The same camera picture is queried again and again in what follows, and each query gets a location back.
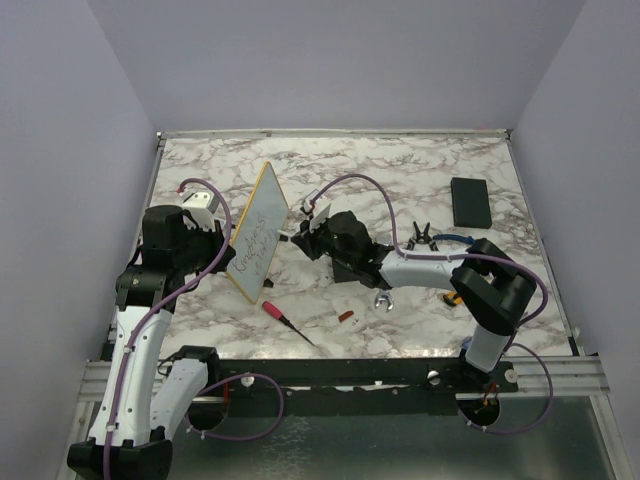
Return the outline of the red marker cap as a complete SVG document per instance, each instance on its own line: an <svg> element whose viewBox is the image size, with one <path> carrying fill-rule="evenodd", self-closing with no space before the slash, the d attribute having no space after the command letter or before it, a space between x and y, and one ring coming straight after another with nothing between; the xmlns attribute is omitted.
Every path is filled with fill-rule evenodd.
<svg viewBox="0 0 640 480"><path fill-rule="evenodd" d="M353 310L346 311L338 317L338 321L343 322L352 317L354 314L355 312Z"/></svg>

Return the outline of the yellow framed whiteboard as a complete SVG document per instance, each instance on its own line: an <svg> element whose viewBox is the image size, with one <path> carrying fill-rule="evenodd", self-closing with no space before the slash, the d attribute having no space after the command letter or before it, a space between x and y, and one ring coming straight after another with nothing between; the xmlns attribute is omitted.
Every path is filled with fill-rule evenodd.
<svg viewBox="0 0 640 480"><path fill-rule="evenodd" d="M231 246L235 256L227 277L250 303L263 289L289 206L270 162L265 162L237 225Z"/></svg>

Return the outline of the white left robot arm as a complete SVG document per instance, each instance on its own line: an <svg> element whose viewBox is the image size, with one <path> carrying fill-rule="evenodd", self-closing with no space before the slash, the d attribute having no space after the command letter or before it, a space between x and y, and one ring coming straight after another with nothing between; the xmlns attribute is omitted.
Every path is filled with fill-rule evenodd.
<svg viewBox="0 0 640 480"><path fill-rule="evenodd" d="M165 479L173 437L197 393L220 385L214 350L189 347L157 387L161 345L179 295L226 269L235 252L231 222L203 193L180 206L145 211L141 260L116 282L116 339L99 411L85 441L70 446L68 467L84 479Z"/></svg>

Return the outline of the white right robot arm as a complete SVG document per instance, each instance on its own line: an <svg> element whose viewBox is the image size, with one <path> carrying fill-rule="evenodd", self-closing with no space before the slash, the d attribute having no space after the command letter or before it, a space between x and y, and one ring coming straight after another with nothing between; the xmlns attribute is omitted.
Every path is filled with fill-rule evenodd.
<svg viewBox="0 0 640 480"><path fill-rule="evenodd" d="M337 283L456 292L477 323L459 367L461 383L472 391L494 381L495 367L536 290L534 275L487 239L450 255L420 254L374 242L351 211L304 220L291 242L311 260L329 257Z"/></svg>

